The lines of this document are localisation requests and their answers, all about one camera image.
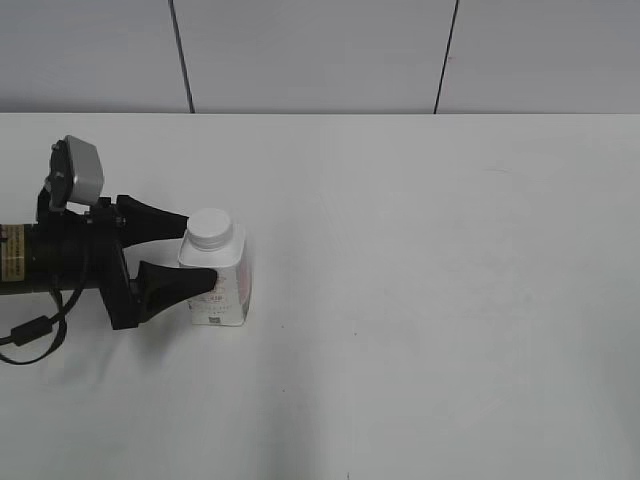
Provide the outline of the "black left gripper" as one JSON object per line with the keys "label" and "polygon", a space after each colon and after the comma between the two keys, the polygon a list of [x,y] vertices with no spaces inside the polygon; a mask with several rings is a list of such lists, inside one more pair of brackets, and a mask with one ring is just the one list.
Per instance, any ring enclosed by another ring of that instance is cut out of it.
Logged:
{"label": "black left gripper", "polygon": [[129,195],[101,197],[87,212],[50,209],[51,195],[38,195],[35,279],[62,290],[99,290],[112,328],[132,329],[164,310],[214,289],[209,268],[173,268],[142,261],[133,281],[124,248],[180,239],[188,217],[146,205]]}

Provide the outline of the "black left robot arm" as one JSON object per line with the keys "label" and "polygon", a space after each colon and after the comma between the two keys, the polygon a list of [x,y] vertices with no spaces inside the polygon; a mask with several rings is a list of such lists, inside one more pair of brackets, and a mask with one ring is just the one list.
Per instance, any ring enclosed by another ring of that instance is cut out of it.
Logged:
{"label": "black left robot arm", "polygon": [[212,290],[209,268],[172,268],[141,262],[131,277],[124,251],[143,243],[179,239],[183,215],[128,196],[102,197],[83,214],[52,211],[41,191],[33,224],[1,227],[1,292],[4,295],[78,287],[100,292],[111,326],[132,329],[160,312]]}

